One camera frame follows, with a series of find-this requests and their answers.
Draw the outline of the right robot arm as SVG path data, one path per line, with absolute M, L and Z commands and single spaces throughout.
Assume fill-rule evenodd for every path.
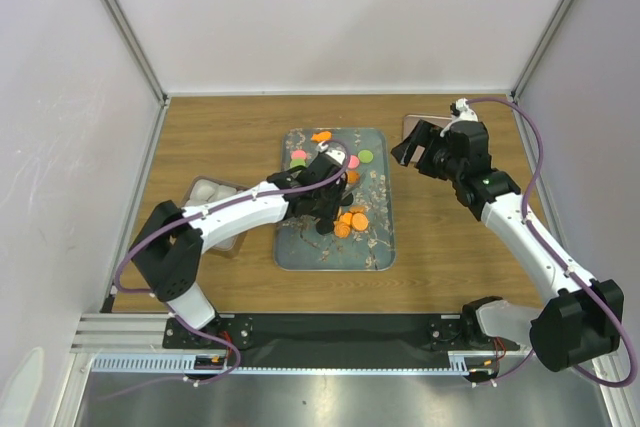
M 458 201 L 508 248 L 534 283 L 542 310 L 500 297 L 468 303 L 460 324 L 462 341 L 482 349 L 495 337 L 530 347 L 541 363 L 559 372 L 616 351 L 616 328 L 624 294 L 612 280 L 599 281 L 561 248 L 535 214 L 523 207 L 511 176 L 492 165 L 489 135 L 478 121 L 441 127 L 416 122 L 391 151 L 401 165 L 448 181 Z

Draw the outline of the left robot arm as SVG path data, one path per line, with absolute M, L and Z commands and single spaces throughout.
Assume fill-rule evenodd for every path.
M 220 201 L 180 208 L 157 205 L 123 263 L 145 280 L 145 293 L 165 304 L 198 347 L 220 335 L 219 314 L 197 285 L 200 259 L 221 242 L 254 228 L 309 217 L 331 230 L 347 186 L 349 155 L 326 148 L 307 167 L 275 173 L 258 185 Z

